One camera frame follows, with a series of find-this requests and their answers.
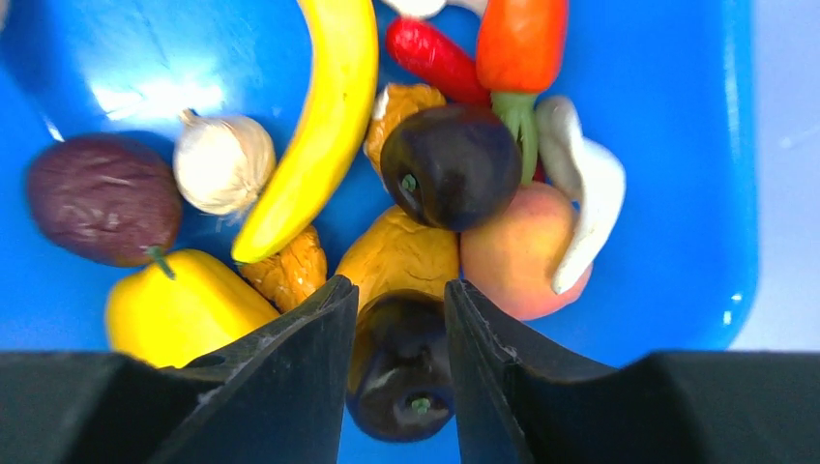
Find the orange toy peach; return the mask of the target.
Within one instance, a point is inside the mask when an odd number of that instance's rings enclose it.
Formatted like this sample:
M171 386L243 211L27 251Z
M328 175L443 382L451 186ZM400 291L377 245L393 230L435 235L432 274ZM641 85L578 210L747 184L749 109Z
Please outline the orange toy peach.
M552 291L551 279L570 244L575 216L558 189L544 183L519 188L502 215L460 235L463 277L522 321L574 303L592 269L562 294Z

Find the red toy chili pepper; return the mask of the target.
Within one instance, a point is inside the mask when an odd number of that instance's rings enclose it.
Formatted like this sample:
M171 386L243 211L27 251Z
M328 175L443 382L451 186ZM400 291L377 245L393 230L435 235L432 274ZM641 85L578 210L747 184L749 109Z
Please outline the red toy chili pepper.
M474 59L430 23L403 16L394 19L385 33L385 47L401 68L446 98L491 106L490 93L479 82Z

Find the white toy garlic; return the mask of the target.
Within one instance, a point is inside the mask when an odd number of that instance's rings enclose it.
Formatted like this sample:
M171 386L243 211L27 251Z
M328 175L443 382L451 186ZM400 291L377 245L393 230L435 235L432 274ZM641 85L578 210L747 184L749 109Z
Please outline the white toy garlic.
M397 14L416 19L429 19L441 13L447 6L457 6L481 17L487 0L383 0Z

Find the dark purple toy plum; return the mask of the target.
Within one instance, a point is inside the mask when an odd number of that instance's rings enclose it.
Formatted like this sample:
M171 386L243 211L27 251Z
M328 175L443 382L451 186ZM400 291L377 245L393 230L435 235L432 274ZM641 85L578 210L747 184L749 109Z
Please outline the dark purple toy plum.
M57 142L28 168L32 219L51 242L108 266L162 258L174 244L183 202L171 167L141 142L91 133Z

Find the dark toy eggplant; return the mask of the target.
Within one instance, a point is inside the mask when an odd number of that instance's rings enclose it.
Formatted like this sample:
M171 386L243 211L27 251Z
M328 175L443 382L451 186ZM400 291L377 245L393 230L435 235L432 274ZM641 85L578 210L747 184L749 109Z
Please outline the dark toy eggplant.
M399 289L368 302L355 328L346 406L368 436L425 440L454 415L444 301Z
M453 103L399 123L382 147L380 171L411 219L464 232L507 209L521 181L522 159L491 109Z

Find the orange toy carrot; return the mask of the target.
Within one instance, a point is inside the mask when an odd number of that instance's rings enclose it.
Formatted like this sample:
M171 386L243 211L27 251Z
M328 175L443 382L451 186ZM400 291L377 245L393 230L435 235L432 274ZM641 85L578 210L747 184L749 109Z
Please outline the orange toy carrot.
M478 79L519 145L522 184L537 168L535 102L561 70L569 16L568 0L489 0L481 20Z

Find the golden toy chicken piece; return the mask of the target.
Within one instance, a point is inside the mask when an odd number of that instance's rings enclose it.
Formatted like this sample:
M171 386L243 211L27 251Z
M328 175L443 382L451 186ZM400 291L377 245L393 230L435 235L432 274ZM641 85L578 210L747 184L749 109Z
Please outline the golden toy chicken piece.
M342 256L336 273L359 287L358 309L393 290L412 289L441 299L459 277L457 235L423 226L398 206L388 208Z

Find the white toy mushroom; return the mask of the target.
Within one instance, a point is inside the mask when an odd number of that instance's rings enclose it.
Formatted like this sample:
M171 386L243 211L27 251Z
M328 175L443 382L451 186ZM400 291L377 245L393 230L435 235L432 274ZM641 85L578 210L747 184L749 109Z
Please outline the white toy mushroom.
M209 215L246 214L276 166L271 136L242 115L202 117L185 109L180 121L172 169L182 196Z

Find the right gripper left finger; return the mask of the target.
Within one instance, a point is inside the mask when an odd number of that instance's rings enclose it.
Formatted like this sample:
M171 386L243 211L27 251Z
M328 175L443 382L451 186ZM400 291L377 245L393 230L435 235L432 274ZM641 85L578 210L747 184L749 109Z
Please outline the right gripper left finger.
M1 356L5 463L333 463L358 290L296 309L182 368L93 352Z

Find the yellow toy lemon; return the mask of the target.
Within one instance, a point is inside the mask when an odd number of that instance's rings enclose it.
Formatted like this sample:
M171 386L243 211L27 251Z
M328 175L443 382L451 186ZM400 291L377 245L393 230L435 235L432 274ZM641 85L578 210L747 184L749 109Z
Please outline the yellow toy lemon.
M181 249L119 280L105 307L109 346L156 367L182 367L278 318L278 312L212 255Z

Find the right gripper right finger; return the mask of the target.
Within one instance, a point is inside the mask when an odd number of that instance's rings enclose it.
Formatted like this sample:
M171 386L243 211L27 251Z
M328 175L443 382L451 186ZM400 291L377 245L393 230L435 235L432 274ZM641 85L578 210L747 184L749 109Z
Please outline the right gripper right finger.
M819 358L581 356L450 281L445 314L465 463L815 463Z

